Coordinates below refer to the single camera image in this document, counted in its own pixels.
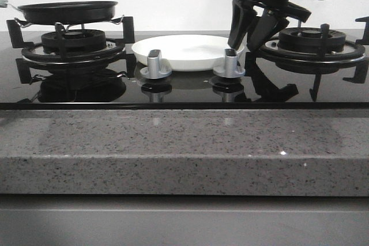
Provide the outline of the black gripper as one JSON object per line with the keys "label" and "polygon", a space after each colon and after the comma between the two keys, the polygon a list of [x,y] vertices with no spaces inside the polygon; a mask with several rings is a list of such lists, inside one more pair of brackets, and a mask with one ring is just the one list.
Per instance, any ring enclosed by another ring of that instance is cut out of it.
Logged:
{"label": "black gripper", "polygon": [[[303,22],[306,22],[311,15],[309,10],[291,3],[289,0],[233,0],[228,45],[235,50],[239,49],[249,27],[257,16],[257,12],[253,7],[243,1],[268,10],[279,11],[285,16]],[[250,51],[258,50],[275,34],[286,28],[288,24],[289,21],[285,17],[279,17],[275,14],[264,14],[259,18],[252,32],[248,33],[247,48]]]}

